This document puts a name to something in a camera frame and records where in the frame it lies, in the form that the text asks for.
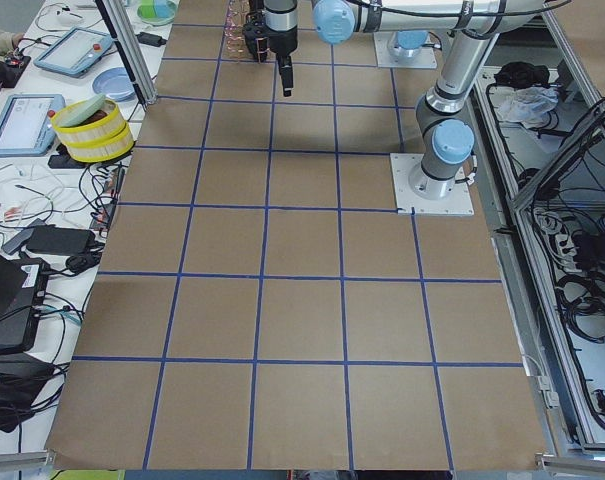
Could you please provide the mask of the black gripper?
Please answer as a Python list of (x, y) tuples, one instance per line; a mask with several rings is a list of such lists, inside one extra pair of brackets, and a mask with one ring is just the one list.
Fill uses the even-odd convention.
[(294, 88), (294, 71), (291, 55), (298, 47), (298, 29), (293, 27), (286, 31), (266, 28), (270, 50), (276, 55), (281, 79), (282, 94), (290, 97)]

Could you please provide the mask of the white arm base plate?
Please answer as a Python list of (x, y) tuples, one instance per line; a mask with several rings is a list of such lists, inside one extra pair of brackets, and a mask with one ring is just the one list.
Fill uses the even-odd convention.
[(426, 30), (376, 32), (373, 38), (380, 68), (435, 70), (437, 67), (435, 50), (439, 43), (433, 42)]
[(396, 212), (399, 215), (474, 215), (469, 186), (462, 166), (448, 180), (434, 180), (422, 170), (422, 154), (390, 155)]

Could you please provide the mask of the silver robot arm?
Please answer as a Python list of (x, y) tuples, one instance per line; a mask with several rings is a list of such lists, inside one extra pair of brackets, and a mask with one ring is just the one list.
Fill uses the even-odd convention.
[[(416, 27), (382, 28), (380, 1), (354, 6), (354, 1), (313, 1), (312, 14), (318, 37), (330, 45), (348, 40), (355, 32), (378, 31), (400, 33), (419, 31)], [(290, 97), (294, 88), (292, 54), (298, 47), (297, 1), (264, 1), (263, 35), (276, 56), (282, 93)], [(426, 30), (420, 30), (424, 36)]]
[(419, 100), (416, 119), (426, 152), (408, 176), (428, 200), (448, 196), (475, 137), (458, 118), (498, 36), (545, 10), (543, 1), (314, 1), (318, 36), (339, 44), (354, 33), (447, 30), (455, 33), (439, 77)]

